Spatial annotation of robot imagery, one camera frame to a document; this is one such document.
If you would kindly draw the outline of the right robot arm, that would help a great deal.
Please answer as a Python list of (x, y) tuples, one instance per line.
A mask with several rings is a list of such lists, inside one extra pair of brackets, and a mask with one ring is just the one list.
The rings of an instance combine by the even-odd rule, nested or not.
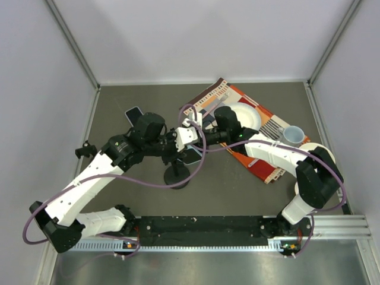
[(229, 106), (218, 107), (214, 117), (217, 125), (205, 133), (207, 145), (225, 143), (235, 153), (263, 160), (296, 178), (298, 194), (276, 217), (280, 233), (292, 234), (304, 217), (323, 209), (334, 193), (343, 188), (344, 179), (326, 149), (304, 151), (271, 140), (254, 129), (242, 127)]

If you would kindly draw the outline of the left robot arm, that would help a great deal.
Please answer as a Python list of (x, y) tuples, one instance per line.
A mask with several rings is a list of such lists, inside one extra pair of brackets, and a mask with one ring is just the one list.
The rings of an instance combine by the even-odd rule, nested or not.
[(115, 135), (97, 150), (87, 145), (76, 150), (79, 157), (93, 153), (91, 163), (60, 193), (32, 203), (30, 221), (35, 221), (56, 252), (73, 248), (82, 238), (108, 234), (126, 236), (133, 232), (135, 216), (124, 205), (83, 213), (83, 208), (103, 188), (145, 157), (159, 157), (164, 164), (175, 161), (184, 149), (180, 129), (167, 129), (164, 119), (147, 113), (125, 134)]

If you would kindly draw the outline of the blue case phone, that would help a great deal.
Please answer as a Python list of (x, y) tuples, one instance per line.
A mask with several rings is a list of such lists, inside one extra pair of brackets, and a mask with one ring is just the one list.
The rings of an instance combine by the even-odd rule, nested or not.
[(198, 163), (202, 159), (202, 154), (198, 150), (192, 148), (190, 145), (184, 151), (184, 155), (185, 156), (182, 161), (185, 165)]

